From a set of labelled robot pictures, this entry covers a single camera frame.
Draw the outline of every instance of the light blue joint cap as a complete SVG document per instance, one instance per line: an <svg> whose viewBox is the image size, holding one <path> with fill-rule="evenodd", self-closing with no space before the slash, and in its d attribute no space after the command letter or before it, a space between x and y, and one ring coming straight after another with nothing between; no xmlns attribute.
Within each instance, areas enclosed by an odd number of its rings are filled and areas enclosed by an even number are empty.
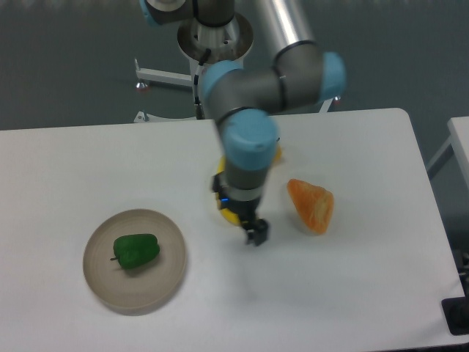
<svg viewBox="0 0 469 352"><path fill-rule="evenodd" d="M220 61L210 66L204 76L202 83L202 98L208 99L213 87L220 81L227 73L234 70L242 70L243 67L234 61Z"/></svg>
<svg viewBox="0 0 469 352"><path fill-rule="evenodd" d="M239 111L229 118L223 132L226 159L247 171L268 168L276 154L277 138L277 125L265 111Z"/></svg>
<svg viewBox="0 0 469 352"><path fill-rule="evenodd" d="M153 17L150 15L147 4L145 4L145 0L140 0L140 7L141 7L141 11L144 13L145 21L148 23L148 25L151 27L158 26L158 22L155 21Z"/></svg>
<svg viewBox="0 0 469 352"><path fill-rule="evenodd" d="M324 53L323 62L319 102L341 95L347 85L344 61L337 53Z"/></svg>

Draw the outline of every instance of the beige plate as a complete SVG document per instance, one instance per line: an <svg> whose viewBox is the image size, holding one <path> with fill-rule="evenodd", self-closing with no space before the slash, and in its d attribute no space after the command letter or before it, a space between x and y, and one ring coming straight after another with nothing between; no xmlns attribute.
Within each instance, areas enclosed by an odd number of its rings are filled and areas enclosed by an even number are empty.
<svg viewBox="0 0 469 352"><path fill-rule="evenodd" d="M116 238L152 233L160 254L139 268L123 270L114 257ZM83 272L92 291L111 309L126 315L151 312L167 302L181 282L186 261L184 238L161 213L135 209L119 213L97 228L86 245Z"/></svg>

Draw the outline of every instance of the orange fruit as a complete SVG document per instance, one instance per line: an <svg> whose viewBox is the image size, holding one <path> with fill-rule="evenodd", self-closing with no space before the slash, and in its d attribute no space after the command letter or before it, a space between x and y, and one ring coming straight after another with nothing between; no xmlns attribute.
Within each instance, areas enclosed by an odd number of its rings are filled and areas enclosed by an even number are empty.
<svg viewBox="0 0 469 352"><path fill-rule="evenodd" d="M305 225L316 233L325 233L334 209L332 193L296 179L288 181L287 190Z"/></svg>

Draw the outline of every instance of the green bell pepper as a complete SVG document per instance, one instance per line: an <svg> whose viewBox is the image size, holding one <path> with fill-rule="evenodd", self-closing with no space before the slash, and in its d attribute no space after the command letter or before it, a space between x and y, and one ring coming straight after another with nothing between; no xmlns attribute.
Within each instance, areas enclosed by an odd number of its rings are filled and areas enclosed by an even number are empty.
<svg viewBox="0 0 469 352"><path fill-rule="evenodd" d="M160 253L158 239L149 233L126 235L114 241L114 255L123 269L134 269L154 260Z"/></svg>

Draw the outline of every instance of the gray floor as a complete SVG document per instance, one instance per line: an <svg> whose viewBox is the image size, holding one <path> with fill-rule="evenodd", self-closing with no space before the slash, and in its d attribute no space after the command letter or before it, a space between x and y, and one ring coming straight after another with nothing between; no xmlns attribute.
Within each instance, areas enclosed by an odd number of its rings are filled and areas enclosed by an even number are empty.
<svg viewBox="0 0 469 352"><path fill-rule="evenodd" d="M254 6L239 3L255 32L245 65L269 65ZM347 63L337 109L406 110L428 161L448 136L448 119L469 115L469 1L303 3L318 42ZM0 129L130 123L142 109L193 116L186 90L134 89L134 57L142 67L187 73L176 30L146 26L137 0L0 0ZM451 242L469 247L469 196L455 161L433 186Z"/></svg>

